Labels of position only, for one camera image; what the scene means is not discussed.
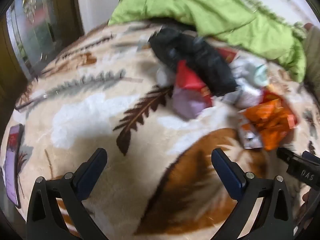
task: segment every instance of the green blanket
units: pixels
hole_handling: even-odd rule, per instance
[[[240,0],[120,0],[109,25],[152,17],[194,25],[201,36],[215,36],[269,60],[277,59],[295,81],[304,78],[306,58],[294,27],[262,10],[252,12]]]

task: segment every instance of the orange wrapper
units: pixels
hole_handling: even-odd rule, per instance
[[[267,151],[276,149],[281,140],[298,123],[296,115],[286,101],[269,91],[264,92],[261,104],[247,108],[240,114],[245,116],[260,134],[263,148]],[[242,125],[242,133],[249,127]]]

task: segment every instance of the purple phone screen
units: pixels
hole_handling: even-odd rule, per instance
[[[18,150],[20,126],[16,125],[10,128],[7,152],[5,155],[5,186],[9,199],[18,206],[16,193],[16,154]]]

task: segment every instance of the blanket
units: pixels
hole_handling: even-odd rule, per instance
[[[24,219],[37,177],[50,180],[74,172],[98,147],[108,152],[108,163],[83,205],[109,239],[210,239],[236,204],[212,167],[211,151],[217,147],[244,171],[261,178],[283,176],[292,206],[299,208],[303,185],[286,174],[275,152],[242,147],[238,109],[215,98],[214,106],[194,120],[185,121],[173,111],[172,87],[156,86],[160,62],[145,46],[161,26],[133,22],[98,28],[28,86],[18,105],[43,93],[50,96],[12,113],[0,151],[5,176],[9,129],[24,124],[18,158]],[[255,56],[238,50],[237,57]],[[318,155],[320,114],[312,96],[304,88],[298,92],[299,84],[277,64],[256,60],[268,65],[273,90],[288,99],[299,118],[285,145],[297,154],[310,150]],[[77,235],[62,200],[57,201]]]
[[[120,0],[109,25],[153,17],[171,17],[193,25],[201,36],[215,36],[270,60],[277,59],[301,82],[306,59],[297,29],[261,6],[241,0]]]

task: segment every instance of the beige fleece blanket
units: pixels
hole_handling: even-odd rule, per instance
[[[146,28],[136,30],[137,26]],[[57,93],[14,111],[2,141],[5,176],[9,128],[25,125],[18,183],[24,219],[37,177],[49,180],[74,172],[98,147],[107,150],[108,164],[83,204],[110,240],[210,239],[236,204],[212,167],[210,156],[216,147],[244,171],[262,178],[282,175],[292,205],[299,206],[302,186],[286,175],[275,153],[242,148],[236,132],[238,109],[214,98],[214,107],[195,120],[185,121],[173,111],[172,88],[155,87],[160,64],[145,46],[160,27],[140,22],[98,28],[28,86],[19,104],[48,91]],[[238,54],[253,57],[244,51]],[[268,64],[271,86],[288,99],[299,118],[286,143],[298,154],[320,153],[320,115],[312,96],[304,88],[298,93],[299,84],[278,65],[258,60]],[[62,201],[58,203],[70,231],[77,234]],[[259,203],[243,234],[258,208]]]

